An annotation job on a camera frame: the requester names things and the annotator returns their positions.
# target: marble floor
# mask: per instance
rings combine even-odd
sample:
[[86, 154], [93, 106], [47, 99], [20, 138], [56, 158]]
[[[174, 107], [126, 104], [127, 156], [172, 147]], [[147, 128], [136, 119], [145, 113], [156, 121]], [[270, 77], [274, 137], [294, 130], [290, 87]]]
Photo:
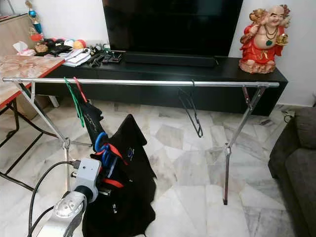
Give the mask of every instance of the marble floor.
[[[294, 237], [292, 222], [277, 182], [267, 162], [274, 143], [285, 127], [283, 113], [252, 116], [232, 147], [229, 205], [222, 203], [225, 174], [224, 144], [242, 115], [198, 111], [204, 136], [198, 138], [183, 109], [93, 101], [103, 111], [103, 128], [112, 135], [128, 113], [134, 115], [148, 143], [145, 150], [158, 177], [153, 207], [156, 220], [147, 237]], [[48, 116], [72, 140], [89, 142], [73, 102], [46, 108]], [[33, 122], [49, 128], [37, 116]], [[6, 170], [39, 133], [21, 121], [20, 131], [0, 149], [0, 170]], [[14, 128], [12, 115], [0, 117], [0, 140]], [[91, 148], [71, 146], [74, 159], [88, 157]], [[34, 186], [54, 163], [62, 161], [57, 139], [42, 136], [11, 176]], [[55, 168], [36, 195], [34, 218], [54, 205], [64, 193], [65, 168]], [[31, 192], [0, 178], [0, 235], [27, 235]], [[38, 233], [45, 216], [35, 230]], [[77, 228], [74, 236], [82, 233]]]

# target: white wall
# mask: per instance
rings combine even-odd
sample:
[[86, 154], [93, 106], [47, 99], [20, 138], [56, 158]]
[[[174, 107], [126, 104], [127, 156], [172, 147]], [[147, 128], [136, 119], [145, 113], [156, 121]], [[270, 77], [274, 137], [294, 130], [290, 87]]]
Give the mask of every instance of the white wall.
[[239, 39], [251, 23], [250, 12], [276, 4], [287, 4], [292, 15], [286, 29], [289, 44], [276, 59], [276, 66], [289, 81], [278, 103], [312, 106], [316, 92], [316, 0], [244, 0], [229, 56], [241, 57]]
[[[15, 14], [22, 14], [28, 12], [24, 0], [10, 0]], [[2, 15], [12, 15], [12, 10], [7, 0], [0, 0], [0, 13]]]
[[88, 45], [108, 43], [101, 0], [32, 0], [46, 38], [82, 39]]

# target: ball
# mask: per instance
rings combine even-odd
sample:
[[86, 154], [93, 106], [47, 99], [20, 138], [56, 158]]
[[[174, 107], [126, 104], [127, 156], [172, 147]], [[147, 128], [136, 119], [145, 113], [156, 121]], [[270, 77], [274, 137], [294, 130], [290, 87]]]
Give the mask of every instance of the ball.
[[86, 48], [86, 44], [83, 40], [79, 39], [74, 42], [74, 49]]

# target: sofa cushion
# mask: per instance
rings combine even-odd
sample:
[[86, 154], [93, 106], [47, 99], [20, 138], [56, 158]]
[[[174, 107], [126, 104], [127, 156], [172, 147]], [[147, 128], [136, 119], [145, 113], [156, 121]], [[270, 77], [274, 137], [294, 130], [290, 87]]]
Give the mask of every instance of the sofa cushion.
[[286, 160], [285, 167], [311, 236], [316, 236], [316, 151], [299, 148]]
[[316, 108], [303, 108], [295, 114], [302, 147], [316, 149]]

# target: wooden panel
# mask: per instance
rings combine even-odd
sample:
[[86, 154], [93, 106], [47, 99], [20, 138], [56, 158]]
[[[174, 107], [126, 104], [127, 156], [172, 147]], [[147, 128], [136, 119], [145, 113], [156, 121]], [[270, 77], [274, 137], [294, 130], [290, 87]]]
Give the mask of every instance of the wooden panel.
[[18, 41], [34, 48], [34, 42], [29, 36], [29, 28], [32, 26], [27, 14], [0, 22], [0, 56], [16, 54], [12, 45]]

